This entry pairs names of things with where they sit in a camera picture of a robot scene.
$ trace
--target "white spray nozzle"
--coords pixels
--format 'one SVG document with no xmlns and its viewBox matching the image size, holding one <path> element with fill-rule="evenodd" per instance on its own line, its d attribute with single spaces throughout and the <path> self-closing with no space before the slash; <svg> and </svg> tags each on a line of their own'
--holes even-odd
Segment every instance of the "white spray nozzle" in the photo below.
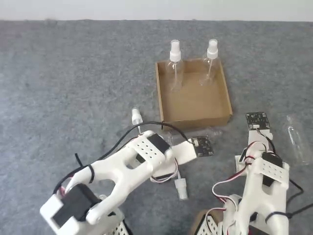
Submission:
<svg viewBox="0 0 313 235">
<path fill-rule="evenodd" d="M 206 56 L 209 59 L 216 59 L 219 56 L 219 50 L 217 48 L 217 40 L 216 39 L 211 39 L 209 41 L 209 46 L 206 51 Z"/>
<path fill-rule="evenodd" d="M 175 180 L 175 187 L 177 189 L 179 199 L 180 200 L 187 200 L 188 194 L 187 194 L 187 183 L 185 178 L 178 178 Z"/>
<path fill-rule="evenodd" d="M 178 40 L 171 41 L 170 61 L 178 62 L 181 60 L 181 52 Z"/>
<path fill-rule="evenodd" d="M 140 124 L 142 122 L 143 122 L 143 120 L 142 120 L 142 116 L 141 116 L 139 110 L 137 108 L 133 108 L 132 109 L 132 123 L 133 123 L 133 125 L 137 125 L 137 124 Z"/>
</svg>

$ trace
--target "open cardboard tray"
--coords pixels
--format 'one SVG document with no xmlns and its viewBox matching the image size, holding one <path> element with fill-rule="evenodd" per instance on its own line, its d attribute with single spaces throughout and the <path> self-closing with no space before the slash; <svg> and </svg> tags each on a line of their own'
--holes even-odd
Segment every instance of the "open cardboard tray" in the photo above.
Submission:
<svg viewBox="0 0 313 235">
<path fill-rule="evenodd" d="M 201 59 L 184 61 L 184 68 L 183 86 L 173 92 L 166 77 L 166 62 L 156 63 L 161 121 L 181 129 L 226 125 L 232 109 L 222 64 L 213 82 L 204 86 L 199 83 L 206 73 Z"/>
</svg>

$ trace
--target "white wall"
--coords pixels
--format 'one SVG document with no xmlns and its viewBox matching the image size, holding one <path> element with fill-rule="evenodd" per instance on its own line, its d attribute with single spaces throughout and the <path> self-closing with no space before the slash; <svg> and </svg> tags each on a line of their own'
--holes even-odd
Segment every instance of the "white wall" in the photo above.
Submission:
<svg viewBox="0 0 313 235">
<path fill-rule="evenodd" d="M 0 0 L 0 19 L 313 21 L 313 0 Z"/>
</svg>

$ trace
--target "circuit board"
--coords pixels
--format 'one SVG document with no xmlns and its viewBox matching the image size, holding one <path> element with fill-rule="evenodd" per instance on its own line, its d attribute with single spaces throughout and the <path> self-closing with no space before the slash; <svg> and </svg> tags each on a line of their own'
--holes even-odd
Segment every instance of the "circuit board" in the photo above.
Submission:
<svg viewBox="0 0 313 235">
<path fill-rule="evenodd" d="M 264 112 L 246 113 L 246 121 L 250 131 L 269 129 L 268 116 Z"/>
<path fill-rule="evenodd" d="M 212 143 L 207 136 L 191 138 L 197 157 L 208 157 L 214 154 Z"/>
</svg>

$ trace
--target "perforated plate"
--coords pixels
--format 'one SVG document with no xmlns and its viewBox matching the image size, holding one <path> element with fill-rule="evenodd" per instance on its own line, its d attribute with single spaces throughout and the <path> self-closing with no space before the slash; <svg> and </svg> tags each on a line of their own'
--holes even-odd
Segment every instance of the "perforated plate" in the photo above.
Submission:
<svg viewBox="0 0 313 235">
<path fill-rule="evenodd" d="M 164 154 L 144 136 L 139 136 L 130 144 L 144 160 L 150 162 L 154 167 L 165 161 Z"/>
<path fill-rule="evenodd" d="M 272 179 L 282 183 L 288 184 L 289 174 L 288 171 L 263 159 L 258 159 L 258 171 Z"/>
<path fill-rule="evenodd" d="M 128 235 L 127 229 L 123 222 L 119 224 L 115 229 L 113 229 L 111 232 L 104 234 L 104 235 Z"/>
<path fill-rule="evenodd" d="M 217 235 L 218 234 L 218 226 L 213 220 L 212 216 L 208 216 L 207 222 L 209 224 L 209 228 L 211 231 L 209 231 L 205 225 L 205 219 L 202 221 L 201 226 L 197 232 L 197 235 Z"/>
</svg>

